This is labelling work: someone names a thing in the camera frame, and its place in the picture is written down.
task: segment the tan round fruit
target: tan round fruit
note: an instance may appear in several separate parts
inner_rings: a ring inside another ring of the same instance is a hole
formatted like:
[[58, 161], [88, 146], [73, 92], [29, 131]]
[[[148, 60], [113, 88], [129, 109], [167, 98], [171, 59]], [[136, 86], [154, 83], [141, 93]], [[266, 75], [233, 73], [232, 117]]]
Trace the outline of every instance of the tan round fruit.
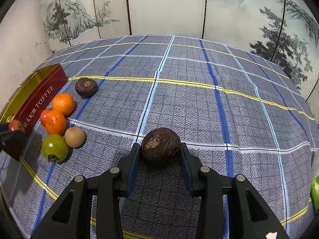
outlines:
[[69, 147], [77, 148], [83, 144], [85, 134], [79, 127], [71, 127], [66, 130], [64, 138]]

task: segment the red fruit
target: red fruit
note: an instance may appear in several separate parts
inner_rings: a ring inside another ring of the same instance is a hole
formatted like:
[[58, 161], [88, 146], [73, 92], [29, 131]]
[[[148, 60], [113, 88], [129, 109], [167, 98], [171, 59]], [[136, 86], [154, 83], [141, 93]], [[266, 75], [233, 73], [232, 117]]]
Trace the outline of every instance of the red fruit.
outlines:
[[24, 127], [23, 127], [22, 123], [17, 119], [12, 120], [9, 123], [8, 130], [14, 131], [14, 130], [18, 130], [18, 129], [21, 129], [24, 132]]
[[47, 116], [47, 113], [50, 111], [51, 111], [51, 109], [45, 109], [44, 111], [41, 112], [40, 121], [41, 121], [42, 126], [44, 126], [44, 127], [45, 127], [45, 117]]

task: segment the white wall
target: white wall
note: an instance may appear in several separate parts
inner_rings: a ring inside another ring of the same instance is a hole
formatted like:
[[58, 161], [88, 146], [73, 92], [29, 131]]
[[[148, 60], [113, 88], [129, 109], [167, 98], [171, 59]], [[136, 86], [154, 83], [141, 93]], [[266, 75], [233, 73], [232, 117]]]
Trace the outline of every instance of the white wall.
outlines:
[[0, 109], [16, 88], [52, 55], [39, 0], [16, 0], [0, 24]]

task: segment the painted tree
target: painted tree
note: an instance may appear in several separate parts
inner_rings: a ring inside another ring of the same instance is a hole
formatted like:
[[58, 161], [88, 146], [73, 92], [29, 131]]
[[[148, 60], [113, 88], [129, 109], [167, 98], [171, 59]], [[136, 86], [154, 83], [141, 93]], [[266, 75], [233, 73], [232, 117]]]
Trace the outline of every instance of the painted tree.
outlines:
[[[250, 47], [254, 49], [251, 52], [270, 60], [278, 40], [281, 18], [266, 7], [260, 9], [260, 12], [270, 20], [268, 27], [264, 26], [261, 28], [263, 37], [267, 41], [266, 44], [263, 44], [261, 41], [250, 44]], [[300, 41], [297, 35], [295, 35], [294, 38], [291, 38], [290, 35], [285, 33], [285, 27], [287, 27], [286, 21], [283, 23], [283, 29], [274, 54], [273, 62], [279, 65], [294, 82], [296, 87], [300, 89], [299, 85], [301, 82], [307, 80], [307, 76], [303, 74], [303, 70], [312, 72], [311, 62], [308, 60], [307, 53], [308, 43], [305, 39]]]
[[58, 30], [60, 32], [60, 42], [67, 43], [69, 40], [64, 27], [64, 25], [67, 26], [68, 24], [68, 20], [66, 19], [66, 17], [69, 15], [70, 13], [66, 13], [64, 9], [61, 9], [60, 5], [57, 2], [55, 2], [52, 15], [53, 24], [51, 28], [53, 31]]
[[103, 20], [104, 20], [105, 17], [108, 18], [111, 15], [111, 11], [109, 9], [109, 4], [110, 4], [110, 1], [107, 1], [107, 2], [103, 1], [103, 4], [102, 4], [101, 8], [98, 7], [96, 15], [98, 17], [97, 22], [99, 24], [103, 23]]

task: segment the orange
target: orange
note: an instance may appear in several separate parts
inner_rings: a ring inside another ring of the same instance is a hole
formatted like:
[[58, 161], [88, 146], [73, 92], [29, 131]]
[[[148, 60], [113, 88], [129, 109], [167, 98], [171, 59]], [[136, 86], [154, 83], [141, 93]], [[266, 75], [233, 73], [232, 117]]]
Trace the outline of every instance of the orange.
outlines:
[[54, 97], [52, 109], [61, 112], [67, 116], [74, 110], [74, 100], [68, 93], [61, 93]]
[[66, 120], [64, 115], [56, 110], [48, 112], [45, 117], [45, 129], [49, 135], [62, 135], [66, 129]]

